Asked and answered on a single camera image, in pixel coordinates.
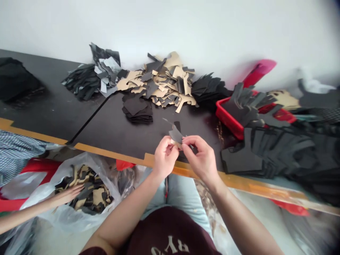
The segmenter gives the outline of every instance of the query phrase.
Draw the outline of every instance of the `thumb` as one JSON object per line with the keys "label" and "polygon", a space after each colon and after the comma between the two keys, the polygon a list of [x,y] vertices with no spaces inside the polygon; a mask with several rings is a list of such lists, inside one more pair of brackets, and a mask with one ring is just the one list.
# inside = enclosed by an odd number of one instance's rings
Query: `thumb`
{"label": "thumb", "polygon": [[178,155],[180,154],[179,150],[178,150],[178,147],[177,146],[174,146],[172,147],[171,149],[171,152],[169,154],[169,158],[173,161],[176,161],[176,159],[178,158]]}
{"label": "thumb", "polygon": [[183,148],[184,155],[187,157],[189,163],[194,162],[196,155],[194,154],[192,149],[185,143],[182,144],[182,148]]}

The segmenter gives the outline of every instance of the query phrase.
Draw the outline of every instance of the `plaid shirt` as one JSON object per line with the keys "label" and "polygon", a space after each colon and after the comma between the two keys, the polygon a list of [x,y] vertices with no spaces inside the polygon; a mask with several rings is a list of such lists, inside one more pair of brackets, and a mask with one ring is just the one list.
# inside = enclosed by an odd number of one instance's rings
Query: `plaid shirt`
{"label": "plaid shirt", "polygon": [[20,174],[29,159],[43,154],[48,142],[0,130],[0,187]]}

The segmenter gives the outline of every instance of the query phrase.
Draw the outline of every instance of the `maroon shirt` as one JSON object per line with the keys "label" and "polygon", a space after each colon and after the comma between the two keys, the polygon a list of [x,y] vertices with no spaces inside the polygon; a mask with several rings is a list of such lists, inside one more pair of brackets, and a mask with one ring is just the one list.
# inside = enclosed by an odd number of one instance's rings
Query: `maroon shirt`
{"label": "maroon shirt", "polygon": [[[140,221],[127,243],[127,255],[134,254],[220,254],[209,234],[185,212],[166,206]],[[80,255],[106,255],[91,247]]]}

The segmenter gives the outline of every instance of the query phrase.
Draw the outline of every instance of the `white wall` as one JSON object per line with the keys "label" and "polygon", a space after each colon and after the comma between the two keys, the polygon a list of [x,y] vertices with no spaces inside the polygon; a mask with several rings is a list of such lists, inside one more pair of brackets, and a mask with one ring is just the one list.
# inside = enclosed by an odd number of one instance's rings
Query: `white wall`
{"label": "white wall", "polygon": [[0,48],[89,63],[92,41],[118,50],[125,68],[177,51],[228,86],[271,58],[261,90],[295,84],[302,65],[335,85],[339,13],[333,0],[1,0]]}

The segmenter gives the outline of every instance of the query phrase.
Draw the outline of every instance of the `human hand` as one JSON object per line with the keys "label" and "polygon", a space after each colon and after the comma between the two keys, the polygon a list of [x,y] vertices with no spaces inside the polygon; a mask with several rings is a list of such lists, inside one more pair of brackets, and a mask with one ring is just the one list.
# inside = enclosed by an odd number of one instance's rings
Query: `human hand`
{"label": "human hand", "polygon": [[79,195],[79,193],[81,192],[83,188],[84,188],[83,184],[76,185],[72,188],[68,188],[54,195],[53,197],[45,200],[44,202],[46,202],[50,208],[54,208],[54,207],[66,204],[72,201],[73,199],[75,199],[75,197]]}
{"label": "human hand", "polygon": [[163,179],[171,174],[176,159],[180,154],[178,147],[173,145],[170,136],[164,136],[155,151],[155,165],[153,172]]}
{"label": "human hand", "polygon": [[[196,155],[189,147],[191,144],[197,147],[198,153]],[[203,138],[200,136],[183,137],[182,148],[192,170],[202,181],[204,181],[204,183],[211,182],[214,178],[219,176],[214,150],[203,140]]]}

